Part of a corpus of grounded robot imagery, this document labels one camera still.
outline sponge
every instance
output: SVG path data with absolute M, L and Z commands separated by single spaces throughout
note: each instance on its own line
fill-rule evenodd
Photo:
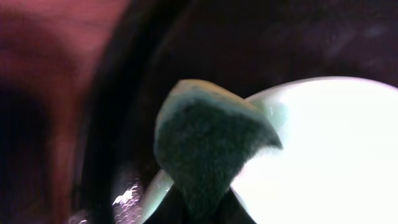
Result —
M 249 102 L 207 81 L 179 81 L 157 117 L 155 158 L 173 178 L 193 222 L 211 218 L 262 147 L 282 148 L 270 122 Z

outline dark green scouring pad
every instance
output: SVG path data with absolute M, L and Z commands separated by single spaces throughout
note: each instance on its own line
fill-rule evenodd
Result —
M 209 219 L 247 160 L 282 148 L 255 106 L 202 80 L 179 81 L 157 117 L 154 154 L 181 191 L 193 221 Z

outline white bowl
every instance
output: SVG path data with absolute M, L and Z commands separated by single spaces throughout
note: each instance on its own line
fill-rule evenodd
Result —
M 247 100 L 284 145 L 260 150 L 231 184 L 258 224 L 398 223 L 398 89 L 323 77 Z M 142 221 L 171 185 L 161 171 L 146 193 Z

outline green sponge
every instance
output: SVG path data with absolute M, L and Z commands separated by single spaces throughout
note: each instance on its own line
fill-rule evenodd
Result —
M 209 219 L 247 160 L 282 148 L 255 106 L 202 80 L 179 81 L 157 117 L 154 154 L 181 191 L 190 218 Z

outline black curved edge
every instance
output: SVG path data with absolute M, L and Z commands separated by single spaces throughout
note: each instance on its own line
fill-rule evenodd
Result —
M 96 224 L 112 224 L 111 186 L 114 144 L 134 102 L 140 81 L 157 46 L 189 0 L 131 1 L 95 73 L 86 104 L 80 144 L 81 175 L 75 172 L 73 210 L 93 211 Z
M 169 190 L 157 210 L 145 221 L 144 224 L 256 224 L 231 189 L 221 201 L 215 215 L 203 223 L 191 222 L 185 211 L 183 197 L 174 186 Z

